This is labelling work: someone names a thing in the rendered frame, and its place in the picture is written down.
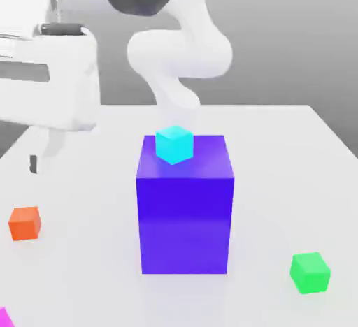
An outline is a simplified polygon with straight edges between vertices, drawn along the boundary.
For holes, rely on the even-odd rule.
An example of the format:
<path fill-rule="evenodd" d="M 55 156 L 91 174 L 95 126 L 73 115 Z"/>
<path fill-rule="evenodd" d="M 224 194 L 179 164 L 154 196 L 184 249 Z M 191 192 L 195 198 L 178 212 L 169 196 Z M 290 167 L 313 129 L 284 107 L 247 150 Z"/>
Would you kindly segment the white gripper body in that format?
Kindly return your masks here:
<path fill-rule="evenodd" d="M 87 28 L 42 28 L 31 40 L 0 36 L 0 64 L 48 67 L 46 82 L 0 78 L 0 120 L 90 131 L 100 108 L 97 42 Z"/>

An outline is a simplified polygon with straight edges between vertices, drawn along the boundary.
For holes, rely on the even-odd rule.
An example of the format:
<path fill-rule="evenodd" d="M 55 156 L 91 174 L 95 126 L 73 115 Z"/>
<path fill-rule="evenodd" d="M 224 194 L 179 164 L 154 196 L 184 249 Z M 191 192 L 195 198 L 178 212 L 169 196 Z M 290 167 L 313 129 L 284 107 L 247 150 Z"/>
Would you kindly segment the small orange cube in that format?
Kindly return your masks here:
<path fill-rule="evenodd" d="M 14 208 L 8 225 L 14 241 L 37 239 L 41 229 L 38 207 Z"/>

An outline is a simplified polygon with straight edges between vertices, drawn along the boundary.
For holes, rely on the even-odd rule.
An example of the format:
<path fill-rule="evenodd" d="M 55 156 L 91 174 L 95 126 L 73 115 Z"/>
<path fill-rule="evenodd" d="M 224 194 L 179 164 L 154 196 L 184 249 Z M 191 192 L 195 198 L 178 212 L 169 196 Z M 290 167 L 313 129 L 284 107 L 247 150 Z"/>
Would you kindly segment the small cyan cube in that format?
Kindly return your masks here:
<path fill-rule="evenodd" d="M 194 134 L 181 126 L 160 129 L 155 134 L 156 155 L 175 165 L 194 156 Z"/>

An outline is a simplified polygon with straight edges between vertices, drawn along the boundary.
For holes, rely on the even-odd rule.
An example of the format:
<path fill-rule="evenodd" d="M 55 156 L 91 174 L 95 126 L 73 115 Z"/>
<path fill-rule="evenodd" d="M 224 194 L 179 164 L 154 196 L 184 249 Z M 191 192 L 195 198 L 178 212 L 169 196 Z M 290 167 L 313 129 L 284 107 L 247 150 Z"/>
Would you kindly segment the small magenta cube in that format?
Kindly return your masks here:
<path fill-rule="evenodd" d="M 15 327 L 5 307 L 0 307 L 0 327 Z"/>

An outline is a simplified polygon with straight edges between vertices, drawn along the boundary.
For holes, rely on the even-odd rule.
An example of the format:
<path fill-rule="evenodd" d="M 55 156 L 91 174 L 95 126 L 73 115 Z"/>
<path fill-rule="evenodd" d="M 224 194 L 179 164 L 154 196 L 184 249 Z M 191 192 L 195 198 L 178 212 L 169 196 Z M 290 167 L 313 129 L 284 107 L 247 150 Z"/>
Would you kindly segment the small green cube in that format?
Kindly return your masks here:
<path fill-rule="evenodd" d="M 300 294 L 325 292 L 331 278 L 331 270 L 319 252 L 294 254 L 289 270 Z"/>

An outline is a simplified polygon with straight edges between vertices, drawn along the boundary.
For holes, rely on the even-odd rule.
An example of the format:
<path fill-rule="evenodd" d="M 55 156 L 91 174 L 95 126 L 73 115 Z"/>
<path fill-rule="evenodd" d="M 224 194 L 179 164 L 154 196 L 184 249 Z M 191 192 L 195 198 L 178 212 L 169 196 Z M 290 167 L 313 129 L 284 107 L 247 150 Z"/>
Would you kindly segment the large purple box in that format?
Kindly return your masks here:
<path fill-rule="evenodd" d="M 195 136 L 194 156 L 176 165 L 144 137 L 136 196 L 144 274 L 227 273 L 234 172 L 224 136 Z"/>

